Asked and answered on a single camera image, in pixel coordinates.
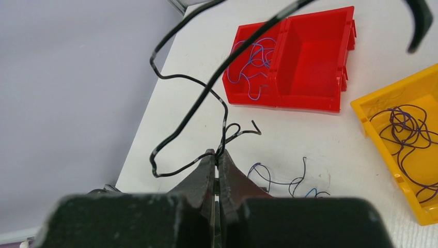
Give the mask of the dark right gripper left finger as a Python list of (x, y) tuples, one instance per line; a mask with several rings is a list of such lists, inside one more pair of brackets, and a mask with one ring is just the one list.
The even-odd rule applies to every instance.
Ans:
[(34, 247), (213, 247), (214, 151), (167, 193), (63, 197)]

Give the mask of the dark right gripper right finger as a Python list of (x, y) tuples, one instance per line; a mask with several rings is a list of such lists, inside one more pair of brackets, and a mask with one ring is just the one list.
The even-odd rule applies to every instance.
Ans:
[(368, 201), (273, 197), (224, 151), (218, 159), (222, 247), (393, 247)]

